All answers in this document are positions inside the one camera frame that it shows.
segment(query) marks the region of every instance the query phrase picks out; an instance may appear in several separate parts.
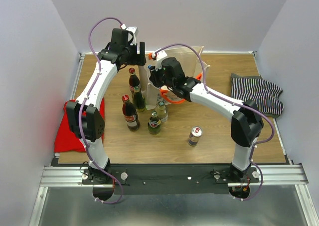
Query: bottle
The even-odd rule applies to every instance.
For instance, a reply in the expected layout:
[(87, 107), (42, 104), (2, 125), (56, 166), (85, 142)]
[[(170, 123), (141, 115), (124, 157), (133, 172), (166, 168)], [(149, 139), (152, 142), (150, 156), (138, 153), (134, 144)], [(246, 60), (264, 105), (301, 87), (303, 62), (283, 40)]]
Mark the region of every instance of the bottle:
[(165, 122), (168, 118), (168, 110), (164, 101), (160, 101), (158, 105), (155, 107), (155, 110), (158, 114), (158, 118), (160, 119), (160, 121), (162, 123)]
[(157, 135), (160, 132), (161, 121), (158, 118), (156, 111), (152, 111), (151, 117), (148, 122), (149, 132), (153, 135)]
[(131, 131), (136, 131), (140, 127), (139, 116), (136, 112), (134, 105), (130, 102), (128, 95), (122, 96), (123, 107), (122, 111), (124, 114), (124, 118), (127, 122), (128, 128)]
[(134, 88), (133, 104), (138, 112), (145, 111), (146, 109), (145, 99), (138, 87)]
[(130, 73), (130, 79), (129, 79), (129, 86), (130, 86), (130, 91), (132, 93), (132, 97), (134, 95), (134, 88), (138, 87), (139, 89), (141, 89), (141, 84), (140, 84), (140, 80), (138, 78), (138, 76), (135, 74), (135, 69), (134, 68), (130, 68), (129, 69), (129, 73)]

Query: gray floor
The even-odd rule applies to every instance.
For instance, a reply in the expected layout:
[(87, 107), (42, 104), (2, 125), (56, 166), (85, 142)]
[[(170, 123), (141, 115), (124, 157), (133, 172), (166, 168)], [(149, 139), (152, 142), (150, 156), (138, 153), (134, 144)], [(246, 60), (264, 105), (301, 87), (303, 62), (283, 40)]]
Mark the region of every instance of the gray floor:
[(41, 226), (305, 226), (294, 186), (264, 186), (246, 202), (228, 195), (124, 196), (117, 205), (93, 200), (91, 188), (51, 188)]

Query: white tote bag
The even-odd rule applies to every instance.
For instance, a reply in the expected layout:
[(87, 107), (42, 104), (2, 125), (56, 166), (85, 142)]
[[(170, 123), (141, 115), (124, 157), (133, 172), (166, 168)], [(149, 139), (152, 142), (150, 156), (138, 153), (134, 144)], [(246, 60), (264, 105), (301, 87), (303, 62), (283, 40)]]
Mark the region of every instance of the white tote bag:
[[(203, 46), (196, 46), (193, 47), (194, 50), (197, 51), (199, 55), (201, 55), (204, 47)], [(203, 81), (202, 75), (202, 68), (200, 65), (200, 61), (197, 58), (196, 54), (188, 49), (187, 47), (181, 48), (174, 48), (174, 49), (167, 49), (165, 50), (168, 57), (175, 57), (181, 64), (185, 76), (198, 78)], [(139, 66), (139, 74), (140, 74), (140, 82), (141, 82), (141, 91), (146, 101), (146, 109), (151, 110), (156, 107), (156, 104), (164, 100), (165, 104), (170, 104), (170, 102), (174, 103), (182, 103), (183, 100), (178, 98), (175, 94), (171, 91), (168, 91), (167, 88), (164, 86), (162, 87), (162, 91), (157, 89), (153, 84), (150, 82), (150, 70), (148, 69), (149, 65), (155, 65), (154, 60), (149, 60), (147, 58), (146, 64), (144, 66)], [(204, 62), (205, 72), (208, 71), (209, 65)]]

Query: can lid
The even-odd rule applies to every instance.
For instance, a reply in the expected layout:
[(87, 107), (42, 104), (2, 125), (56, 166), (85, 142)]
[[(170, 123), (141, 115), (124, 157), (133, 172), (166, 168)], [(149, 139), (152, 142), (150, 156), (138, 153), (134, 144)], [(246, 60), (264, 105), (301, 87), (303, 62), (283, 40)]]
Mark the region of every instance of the can lid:
[(138, 86), (134, 87), (133, 89), (134, 92), (139, 92), (140, 91), (140, 88)]
[(198, 126), (193, 127), (191, 132), (195, 137), (200, 137), (203, 134), (203, 130)]
[(131, 75), (135, 74), (135, 69), (134, 69), (134, 68), (130, 68), (130, 69), (129, 69), (129, 73), (130, 73)]
[(154, 110), (154, 111), (152, 111), (151, 115), (152, 115), (153, 117), (156, 117), (156, 116), (158, 115), (158, 113)]
[(129, 101), (130, 99), (129, 99), (129, 96), (128, 96), (128, 95), (123, 95), (123, 96), (122, 96), (122, 100), (123, 100), (123, 102), (127, 102), (127, 101)]

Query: soda can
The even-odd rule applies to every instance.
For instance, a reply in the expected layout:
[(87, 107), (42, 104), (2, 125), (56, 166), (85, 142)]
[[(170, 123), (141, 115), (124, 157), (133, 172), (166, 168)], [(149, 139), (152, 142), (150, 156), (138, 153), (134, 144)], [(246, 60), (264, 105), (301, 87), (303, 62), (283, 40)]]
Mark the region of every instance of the soda can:
[(188, 138), (188, 144), (190, 146), (196, 146), (202, 134), (203, 130), (200, 127), (193, 127)]

